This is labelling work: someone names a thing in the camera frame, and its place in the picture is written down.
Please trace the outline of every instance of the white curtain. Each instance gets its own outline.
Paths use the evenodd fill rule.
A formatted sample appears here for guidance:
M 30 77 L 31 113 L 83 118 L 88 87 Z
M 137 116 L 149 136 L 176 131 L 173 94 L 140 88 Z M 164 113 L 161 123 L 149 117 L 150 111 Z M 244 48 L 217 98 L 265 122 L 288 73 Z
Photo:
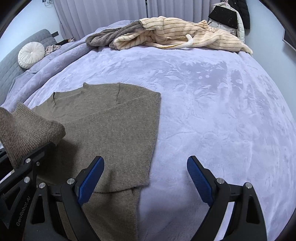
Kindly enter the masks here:
M 175 17 L 195 23 L 208 21 L 211 5 L 218 2 L 221 0 L 147 0 L 148 17 Z
M 145 0 L 54 0 L 64 39 L 80 40 L 120 20 L 146 18 Z

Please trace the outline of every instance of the lavender blanket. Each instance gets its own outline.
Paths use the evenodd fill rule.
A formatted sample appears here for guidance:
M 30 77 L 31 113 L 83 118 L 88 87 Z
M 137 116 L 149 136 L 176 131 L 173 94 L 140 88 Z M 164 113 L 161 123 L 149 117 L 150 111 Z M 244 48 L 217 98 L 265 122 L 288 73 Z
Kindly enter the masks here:
M 186 169 L 187 158 L 196 155 L 216 177 L 253 184 L 268 241 L 274 241 L 296 207 L 296 123 L 264 69 L 245 52 L 144 46 L 91 50 L 83 41 L 62 46 L 49 55 L 56 55 L 53 59 L 44 60 L 47 64 L 40 62 L 39 72 L 20 77 L 5 107 L 12 111 L 16 101 L 25 101 L 33 108 L 54 91 L 74 90 L 83 82 L 121 82 L 160 92 L 149 186 L 141 190 L 139 202 L 139 240 L 191 240 L 208 210 Z M 223 222 L 216 240 L 226 228 Z

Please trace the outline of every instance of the black coat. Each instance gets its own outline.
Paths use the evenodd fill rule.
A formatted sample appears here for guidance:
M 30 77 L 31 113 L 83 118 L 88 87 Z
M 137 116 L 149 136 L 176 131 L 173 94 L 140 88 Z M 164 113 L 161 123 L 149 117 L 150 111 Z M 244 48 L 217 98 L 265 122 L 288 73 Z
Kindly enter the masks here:
M 229 5 L 239 12 L 245 29 L 250 29 L 250 14 L 246 0 L 228 0 Z

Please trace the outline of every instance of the gray sofa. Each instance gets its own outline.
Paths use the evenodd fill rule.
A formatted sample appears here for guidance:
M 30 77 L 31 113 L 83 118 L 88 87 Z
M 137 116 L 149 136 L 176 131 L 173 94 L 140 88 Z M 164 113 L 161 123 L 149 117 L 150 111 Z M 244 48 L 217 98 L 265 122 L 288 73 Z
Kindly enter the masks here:
M 0 105 L 6 99 L 7 94 L 11 90 L 15 77 L 24 73 L 26 70 L 21 68 L 17 62 L 17 56 L 21 48 L 29 42 L 42 43 L 46 48 L 49 45 L 57 44 L 47 29 L 42 29 L 15 47 L 6 57 L 0 62 Z

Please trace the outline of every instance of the gray fleece garment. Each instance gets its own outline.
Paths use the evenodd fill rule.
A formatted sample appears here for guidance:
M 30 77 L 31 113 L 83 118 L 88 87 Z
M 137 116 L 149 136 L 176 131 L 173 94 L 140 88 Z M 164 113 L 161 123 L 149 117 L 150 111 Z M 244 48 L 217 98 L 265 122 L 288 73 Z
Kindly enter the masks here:
M 142 26 L 142 23 L 137 20 L 124 26 L 123 28 L 105 29 L 99 33 L 88 36 L 85 41 L 91 46 L 98 47 L 109 45 L 110 48 L 116 49 L 116 46 L 114 45 L 114 39 L 139 30 L 146 29 Z
M 141 187 L 148 184 L 159 109 L 159 93 L 121 83 L 84 83 L 74 91 L 53 93 L 33 109 L 66 130 L 52 161 L 40 168 L 42 180 L 62 183 L 95 156 L 104 158 L 104 172 L 83 206 L 101 240 L 137 240 L 137 204 Z

